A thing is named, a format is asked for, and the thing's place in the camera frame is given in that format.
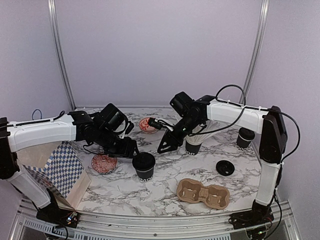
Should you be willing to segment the black plastic cup lid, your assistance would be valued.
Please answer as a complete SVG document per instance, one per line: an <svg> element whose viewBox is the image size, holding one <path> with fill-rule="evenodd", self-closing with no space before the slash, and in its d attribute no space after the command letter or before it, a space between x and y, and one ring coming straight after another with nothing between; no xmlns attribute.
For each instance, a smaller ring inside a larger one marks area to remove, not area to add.
<svg viewBox="0 0 320 240"><path fill-rule="evenodd" d="M132 165L138 171L148 171L152 169L155 164L155 157L148 152L140 152L132 159Z"/></svg>

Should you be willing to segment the black paper coffee cup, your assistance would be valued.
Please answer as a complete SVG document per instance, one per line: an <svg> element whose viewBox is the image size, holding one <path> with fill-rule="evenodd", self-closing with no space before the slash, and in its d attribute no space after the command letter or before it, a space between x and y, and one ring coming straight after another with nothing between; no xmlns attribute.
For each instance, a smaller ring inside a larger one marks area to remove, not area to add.
<svg viewBox="0 0 320 240"><path fill-rule="evenodd" d="M140 182L149 182L154 175L154 168L150 168L149 170L136 170L137 177Z"/></svg>

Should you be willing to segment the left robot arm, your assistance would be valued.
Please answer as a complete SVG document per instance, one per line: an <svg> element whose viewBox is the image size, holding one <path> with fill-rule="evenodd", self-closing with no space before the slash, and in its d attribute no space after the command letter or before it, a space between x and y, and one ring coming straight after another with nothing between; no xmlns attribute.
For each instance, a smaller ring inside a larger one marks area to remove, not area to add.
<svg viewBox="0 0 320 240"><path fill-rule="evenodd" d="M29 147L55 142L86 141L97 144L110 157L131 159L139 153L137 142L127 135L134 125L116 106L109 103L103 110L61 112L59 116L32 121L0 119L0 178L10 182L43 209L53 223L63 219L63 211L54 197L18 164L17 152Z"/></svg>

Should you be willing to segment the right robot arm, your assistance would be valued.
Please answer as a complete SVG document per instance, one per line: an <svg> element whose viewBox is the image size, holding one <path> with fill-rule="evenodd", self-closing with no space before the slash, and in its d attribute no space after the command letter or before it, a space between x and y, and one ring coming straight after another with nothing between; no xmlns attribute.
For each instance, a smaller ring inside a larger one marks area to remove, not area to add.
<svg viewBox="0 0 320 240"><path fill-rule="evenodd" d="M180 116L177 123L159 117L148 122L157 129L166 129L157 149L159 154L177 150L186 137L216 133L216 130L208 128L209 121L224 122L228 128L238 126L239 137L244 141L252 141L256 134L260 135L258 151L261 176L252 208L245 211L245 220L252 224L260 223L271 211L271 203L282 176L283 162L289 157L289 154L285 154L288 134L284 117L290 120L292 117L277 106L249 106L223 100L218 95L204 95L194 100L183 91L174 96L170 105Z"/></svg>

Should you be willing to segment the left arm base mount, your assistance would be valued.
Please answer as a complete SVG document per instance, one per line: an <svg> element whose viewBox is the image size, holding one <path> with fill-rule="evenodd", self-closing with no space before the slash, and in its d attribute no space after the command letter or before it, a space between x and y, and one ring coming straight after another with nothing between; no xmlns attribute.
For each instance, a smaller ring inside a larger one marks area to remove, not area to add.
<svg viewBox="0 0 320 240"><path fill-rule="evenodd" d="M80 214L76 211L60 208L43 208L38 210L36 214L38 220L70 228L76 228L78 226L79 217Z"/></svg>

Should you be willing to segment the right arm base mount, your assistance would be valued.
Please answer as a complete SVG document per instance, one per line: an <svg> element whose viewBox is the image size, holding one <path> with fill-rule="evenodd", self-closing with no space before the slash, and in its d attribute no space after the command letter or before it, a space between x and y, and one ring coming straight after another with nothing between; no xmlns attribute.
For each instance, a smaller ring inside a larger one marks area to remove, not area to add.
<svg viewBox="0 0 320 240"><path fill-rule="evenodd" d="M247 210L232 213L228 222L233 226L234 230L254 227L265 223L270 223L274 220L274 216L270 210L263 215L259 211Z"/></svg>

